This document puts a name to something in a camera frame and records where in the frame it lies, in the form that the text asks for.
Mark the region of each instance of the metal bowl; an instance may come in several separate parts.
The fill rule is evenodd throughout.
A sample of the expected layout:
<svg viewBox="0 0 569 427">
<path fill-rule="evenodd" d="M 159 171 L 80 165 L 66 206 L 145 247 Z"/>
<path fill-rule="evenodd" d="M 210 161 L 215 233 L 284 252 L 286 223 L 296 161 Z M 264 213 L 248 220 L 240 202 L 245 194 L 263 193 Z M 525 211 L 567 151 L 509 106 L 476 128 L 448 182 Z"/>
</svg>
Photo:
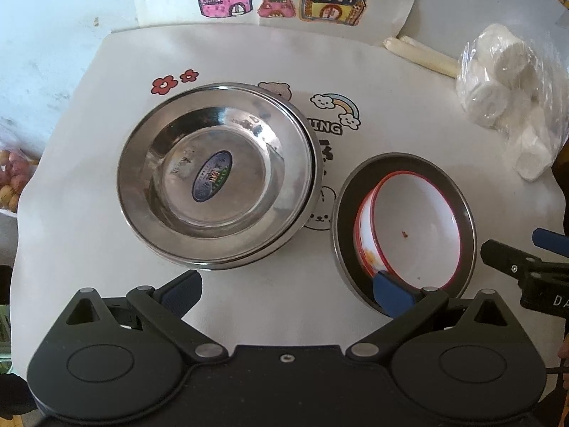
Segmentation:
<svg viewBox="0 0 569 427">
<path fill-rule="evenodd" d="M 459 297 L 466 290 L 476 263 L 476 228 L 466 199 L 454 181 L 439 167 L 412 154 L 381 154 L 360 164 L 346 179 L 332 213 L 332 242 L 336 263 L 344 283 L 372 308 L 386 314 L 373 297 L 370 275 L 358 262 L 353 243 L 353 228 L 363 199 L 388 174 L 410 171 L 423 175 L 440 192 L 456 218 L 460 233 L 459 267 L 451 280 L 442 287 L 450 297 Z"/>
<path fill-rule="evenodd" d="M 317 201 L 317 137 L 290 103 L 243 84 L 206 85 L 164 102 L 130 135 L 118 195 L 151 248 L 202 269 L 277 250 Z"/>
</svg>

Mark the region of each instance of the bowl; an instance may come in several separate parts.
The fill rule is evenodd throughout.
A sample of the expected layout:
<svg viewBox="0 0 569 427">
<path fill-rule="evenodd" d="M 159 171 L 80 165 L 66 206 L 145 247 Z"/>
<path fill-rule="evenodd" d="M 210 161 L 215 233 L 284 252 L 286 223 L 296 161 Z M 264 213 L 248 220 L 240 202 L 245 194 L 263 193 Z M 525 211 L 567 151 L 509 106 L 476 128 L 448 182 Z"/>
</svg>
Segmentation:
<svg viewBox="0 0 569 427">
<path fill-rule="evenodd" d="M 164 257 L 240 267 L 277 250 L 320 191 L 314 130 L 290 103 L 244 84 L 184 92 L 133 130 L 117 174 L 123 214 Z"/>
<path fill-rule="evenodd" d="M 372 210 L 374 194 L 376 208 Z M 373 239 L 371 236 L 372 242 L 366 245 L 375 246 L 377 240 L 384 257 L 377 252 L 379 264 L 362 261 L 365 255 L 356 248 L 355 227 L 360 225 L 366 202 L 369 203 L 370 216 L 366 219 L 370 229 L 364 231 L 375 232 L 371 228 L 371 215 L 374 214 L 378 218 L 374 218 L 373 223 L 379 232 L 379 237 Z M 402 204 L 409 210 L 408 220 L 401 209 Z M 420 207 L 424 204 L 429 209 L 421 212 Z M 409 224 L 401 227 L 397 221 L 409 221 Z M 429 223 L 435 223 L 442 230 L 437 237 L 439 240 L 432 244 L 424 235 L 429 232 Z M 360 164 L 346 179 L 338 195 L 331 225 L 336 263 L 342 279 L 355 295 L 380 312 L 385 313 L 374 300 L 372 282 L 373 275 L 380 270 L 415 289 L 432 284 L 442 286 L 450 297 L 461 296 L 472 278 L 476 263 L 476 228 L 468 203 L 445 172 L 418 156 L 389 153 Z M 423 235 L 415 238 L 416 233 Z M 450 243 L 446 244 L 445 239 L 450 239 Z M 455 264 L 457 241 L 459 250 Z M 427 252 L 431 245 L 439 254 L 442 252 L 444 259 L 437 259 Z"/>
<path fill-rule="evenodd" d="M 379 271 L 417 290 L 443 288 L 456 272 L 460 233 L 442 192 L 410 171 L 385 176 L 365 197 L 354 225 L 358 261 L 373 277 Z M 445 272 L 452 272 L 448 278 Z"/>
</svg>

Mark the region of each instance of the plastic bag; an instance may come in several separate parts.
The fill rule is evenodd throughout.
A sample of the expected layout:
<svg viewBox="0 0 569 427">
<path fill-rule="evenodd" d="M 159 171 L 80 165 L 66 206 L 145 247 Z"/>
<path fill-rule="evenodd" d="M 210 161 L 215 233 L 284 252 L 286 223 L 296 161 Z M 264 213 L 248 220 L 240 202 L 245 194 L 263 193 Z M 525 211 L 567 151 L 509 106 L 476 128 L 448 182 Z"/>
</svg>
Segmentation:
<svg viewBox="0 0 569 427">
<path fill-rule="evenodd" d="M 8 215 L 18 212 L 20 194 L 37 163 L 22 152 L 11 132 L 0 127 L 0 212 Z"/>
<path fill-rule="evenodd" d="M 567 69 L 550 41 L 524 41 L 499 24 L 467 44 L 456 92 L 467 118 L 502 133 L 504 158 L 528 181 L 567 139 Z"/>
</svg>

